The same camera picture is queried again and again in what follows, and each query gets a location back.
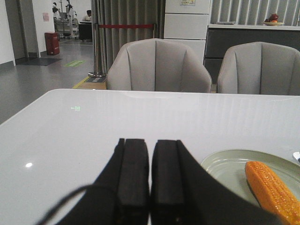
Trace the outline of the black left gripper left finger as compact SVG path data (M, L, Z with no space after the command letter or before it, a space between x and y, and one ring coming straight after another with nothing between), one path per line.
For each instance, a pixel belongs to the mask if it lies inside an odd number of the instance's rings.
M119 139L109 162L95 180L100 186L98 218L102 225L148 222L149 157L143 139Z

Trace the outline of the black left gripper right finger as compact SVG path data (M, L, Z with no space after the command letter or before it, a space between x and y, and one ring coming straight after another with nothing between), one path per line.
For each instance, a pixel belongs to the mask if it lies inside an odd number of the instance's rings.
M159 140L152 157L153 225L279 225L280 219L230 191L182 141Z

